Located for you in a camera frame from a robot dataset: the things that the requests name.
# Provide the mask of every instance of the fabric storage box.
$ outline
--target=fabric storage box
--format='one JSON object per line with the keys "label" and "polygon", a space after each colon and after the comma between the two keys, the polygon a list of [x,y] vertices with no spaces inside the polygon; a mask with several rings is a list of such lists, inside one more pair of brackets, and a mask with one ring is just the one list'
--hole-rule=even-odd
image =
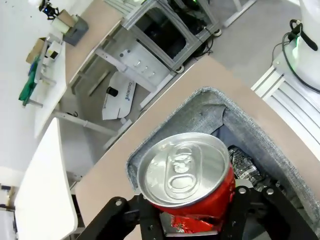
{"label": "fabric storage box", "polygon": [[127,174],[136,189],[137,169],[144,154],[157,142],[175,134],[213,134],[227,147],[235,145],[254,159],[255,166],[278,180],[287,198],[320,236],[320,204],[298,171],[269,136],[224,93],[203,87],[189,97],[130,156]]}

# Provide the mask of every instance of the black strap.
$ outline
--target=black strap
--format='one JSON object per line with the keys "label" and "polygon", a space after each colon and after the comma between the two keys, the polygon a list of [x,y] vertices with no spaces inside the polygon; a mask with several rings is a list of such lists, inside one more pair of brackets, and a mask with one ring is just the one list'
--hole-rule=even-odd
{"label": "black strap", "polygon": [[301,30],[301,37],[302,39],[305,41],[306,44],[308,44],[308,46],[313,50],[313,51],[318,51],[318,46],[317,44],[311,40],[310,37],[308,37],[308,35],[304,32],[304,30]]}

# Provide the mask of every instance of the silver can top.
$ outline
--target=silver can top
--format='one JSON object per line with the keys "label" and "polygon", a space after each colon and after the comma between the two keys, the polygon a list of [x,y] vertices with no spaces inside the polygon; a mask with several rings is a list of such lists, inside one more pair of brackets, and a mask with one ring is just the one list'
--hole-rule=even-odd
{"label": "silver can top", "polygon": [[228,149],[218,138],[182,133],[158,142],[143,156],[137,183],[151,203],[179,208],[211,194],[229,167]]}

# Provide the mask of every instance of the gray floor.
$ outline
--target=gray floor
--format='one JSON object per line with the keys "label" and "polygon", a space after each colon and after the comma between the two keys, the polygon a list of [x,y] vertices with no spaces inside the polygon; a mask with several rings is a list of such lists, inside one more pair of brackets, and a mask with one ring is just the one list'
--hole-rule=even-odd
{"label": "gray floor", "polygon": [[[235,12],[232,0],[211,0],[210,6],[221,22]],[[287,0],[258,0],[230,27],[222,30],[222,36],[214,40],[213,53],[210,56],[251,87],[269,68],[273,47],[280,43],[282,36],[289,31],[289,20],[299,19],[300,16],[299,8]],[[110,68],[110,65],[101,59],[89,74],[97,79],[106,68]],[[172,80],[158,96],[174,81]],[[94,95],[88,97],[87,92],[92,82],[82,80],[76,88],[76,94],[80,106],[83,106],[81,117],[117,130],[121,126],[119,120],[102,120],[102,106],[108,85],[108,80],[105,80]],[[141,115],[138,110],[139,103],[147,95],[148,92],[137,85],[131,113],[127,119],[138,119]],[[86,135],[92,148],[93,159],[97,161],[104,154],[102,146],[109,137],[91,130],[86,130]]]}

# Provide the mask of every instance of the green cloth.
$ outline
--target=green cloth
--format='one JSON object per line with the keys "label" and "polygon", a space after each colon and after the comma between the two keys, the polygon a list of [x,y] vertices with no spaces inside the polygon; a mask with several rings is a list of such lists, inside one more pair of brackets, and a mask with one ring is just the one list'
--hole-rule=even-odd
{"label": "green cloth", "polygon": [[20,93],[19,100],[22,101],[23,106],[26,106],[28,104],[31,95],[37,86],[37,84],[35,83],[35,77],[36,77],[38,63],[39,63],[39,56],[36,57],[33,63],[31,64],[30,71],[28,74],[29,76],[28,81],[26,82],[26,84],[24,85]]}

